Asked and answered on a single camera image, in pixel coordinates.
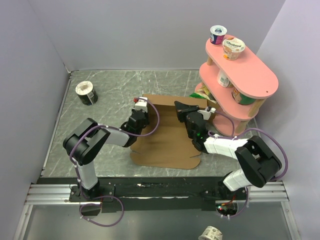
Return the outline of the brown cardboard box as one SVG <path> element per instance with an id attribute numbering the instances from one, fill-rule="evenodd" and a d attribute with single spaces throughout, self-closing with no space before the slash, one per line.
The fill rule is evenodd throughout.
<path id="1" fill-rule="evenodd" d="M 159 112 L 159 126 L 148 136 L 138 137 L 130 146 L 131 160 L 140 166 L 190 170 L 197 167 L 201 152 L 188 137 L 185 124 L 177 117 L 174 101 L 198 105 L 201 110 L 208 100 L 183 96 L 144 94 Z"/>

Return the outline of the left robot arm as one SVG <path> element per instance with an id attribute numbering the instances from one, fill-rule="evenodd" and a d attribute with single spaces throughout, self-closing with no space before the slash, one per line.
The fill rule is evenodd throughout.
<path id="1" fill-rule="evenodd" d="M 92 118 L 87 118 L 64 139 L 62 146 L 75 168 L 81 195 L 87 201 L 94 201 L 101 195 L 94 165 L 101 148 L 105 144 L 130 147 L 149 123 L 146 107 L 133 108 L 131 116 L 120 128 L 99 125 Z"/>

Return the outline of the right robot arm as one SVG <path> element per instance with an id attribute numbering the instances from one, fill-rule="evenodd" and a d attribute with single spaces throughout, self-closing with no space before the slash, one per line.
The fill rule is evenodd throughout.
<path id="1" fill-rule="evenodd" d="M 201 110 L 197 105 L 174 102 L 177 118 L 185 124 L 193 146 L 205 154 L 217 154 L 236 159 L 240 168 L 218 181 L 215 190 L 222 199 L 230 199 L 236 191 L 249 186 L 262 188 L 281 170 L 282 163 L 264 140 L 221 136 L 209 131 L 206 120 L 215 112 L 212 107 Z"/>

